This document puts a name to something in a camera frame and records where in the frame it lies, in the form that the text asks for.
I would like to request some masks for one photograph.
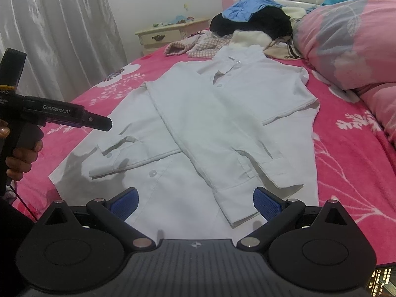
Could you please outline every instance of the pillow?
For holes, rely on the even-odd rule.
[[[396,146],[396,83],[383,83],[360,95]]]
[[[396,82],[396,0],[352,0],[302,18],[295,47],[343,90]]]

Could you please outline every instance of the pink bedspread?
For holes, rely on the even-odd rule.
[[[189,60],[186,55],[165,57],[162,50],[128,65],[119,80],[106,87],[93,87],[74,102],[87,110],[109,115],[132,89],[143,81],[159,78],[173,64]],[[339,200],[359,224],[377,253],[377,263],[396,261],[396,152],[362,101],[338,90],[301,60],[283,61],[305,66],[310,74],[308,89],[320,100],[314,123],[314,144],[320,203]],[[48,176],[90,132],[48,124],[44,148],[30,173],[18,184],[18,192],[39,216],[59,194]],[[23,205],[14,204],[26,215]]]

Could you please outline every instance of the drawer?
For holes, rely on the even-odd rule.
[[[143,45],[153,45],[155,43],[169,43],[183,39],[179,30],[161,31],[141,35]]]

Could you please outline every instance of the human hand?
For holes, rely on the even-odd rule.
[[[10,129],[7,122],[0,120],[0,139],[5,139],[9,135]],[[32,168],[32,163],[37,160],[38,152],[43,148],[43,141],[38,141],[34,149],[16,148],[12,152],[13,156],[5,159],[6,165],[9,167],[7,176],[14,181],[20,181],[23,173],[27,173]]]

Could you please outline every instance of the white shirt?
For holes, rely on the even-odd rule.
[[[127,222],[154,240],[159,230],[238,240],[264,222],[228,224],[254,216],[257,186],[318,205],[311,139],[318,106],[307,80],[304,68],[267,59],[258,46],[176,64],[148,91],[132,91],[110,115],[110,134],[90,133],[50,178],[70,205],[136,187],[139,207]],[[89,177],[114,171],[122,172]]]

